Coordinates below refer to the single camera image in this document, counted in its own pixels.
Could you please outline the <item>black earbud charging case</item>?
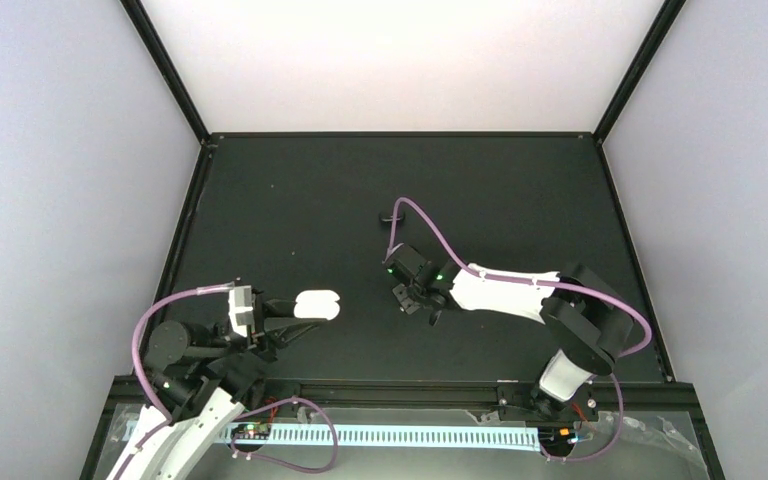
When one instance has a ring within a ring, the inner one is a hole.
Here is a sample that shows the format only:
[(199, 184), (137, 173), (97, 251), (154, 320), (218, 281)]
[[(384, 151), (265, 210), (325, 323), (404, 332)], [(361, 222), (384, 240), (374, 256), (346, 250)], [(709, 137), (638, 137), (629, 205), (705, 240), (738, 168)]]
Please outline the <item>black earbud charging case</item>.
[(381, 211), (378, 215), (379, 223), (382, 226), (387, 226), (387, 227), (398, 225), (404, 219), (405, 219), (405, 214), (403, 212)]

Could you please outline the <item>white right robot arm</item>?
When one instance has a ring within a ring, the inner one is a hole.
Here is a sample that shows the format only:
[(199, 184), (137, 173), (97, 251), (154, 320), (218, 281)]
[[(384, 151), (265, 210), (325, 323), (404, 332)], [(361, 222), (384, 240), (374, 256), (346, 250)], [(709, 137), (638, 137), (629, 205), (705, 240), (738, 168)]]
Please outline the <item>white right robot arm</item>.
[(400, 244), (383, 265), (398, 282), (393, 294), (401, 309), (407, 314), (429, 310), (431, 325), (452, 310), (497, 312), (546, 327), (558, 350), (527, 403), (545, 419), (559, 418), (587, 381), (613, 373), (634, 325), (614, 291), (581, 264), (540, 274), (462, 266), (454, 260), (437, 265)]

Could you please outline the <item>white earbud charging case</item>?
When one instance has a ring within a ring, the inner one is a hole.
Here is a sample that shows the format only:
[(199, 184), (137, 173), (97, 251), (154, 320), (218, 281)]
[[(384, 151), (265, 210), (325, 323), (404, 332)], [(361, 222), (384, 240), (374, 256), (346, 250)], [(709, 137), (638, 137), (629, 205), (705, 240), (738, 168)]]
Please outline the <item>white earbud charging case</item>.
[(333, 290), (305, 290), (295, 299), (293, 314), (298, 319), (330, 321), (340, 313), (340, 296)]

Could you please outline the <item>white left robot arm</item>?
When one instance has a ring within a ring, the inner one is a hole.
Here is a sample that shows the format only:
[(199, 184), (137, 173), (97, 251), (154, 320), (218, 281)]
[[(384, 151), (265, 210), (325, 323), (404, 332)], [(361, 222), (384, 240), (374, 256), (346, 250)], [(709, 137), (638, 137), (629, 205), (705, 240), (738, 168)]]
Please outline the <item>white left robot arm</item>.
[[(217, 327), (182, 321), (147, 327), (178, 300), (217, 294), (228, 303), (227, 318)], [(304, 290), (280, 299), (231, 282), (185, 290), (153, 304), (138, 321), (131, 345), (145, 403), (108, 478), (185, 479), (222, 434), (233, 455), (255, 456), (255, 448), (241, 447), (241, 441), (267, 439), (283, 406), (316, 406), (296, 395), (269, 399), (262, 363), (335, 319), (339, 301), (332, 290)]]

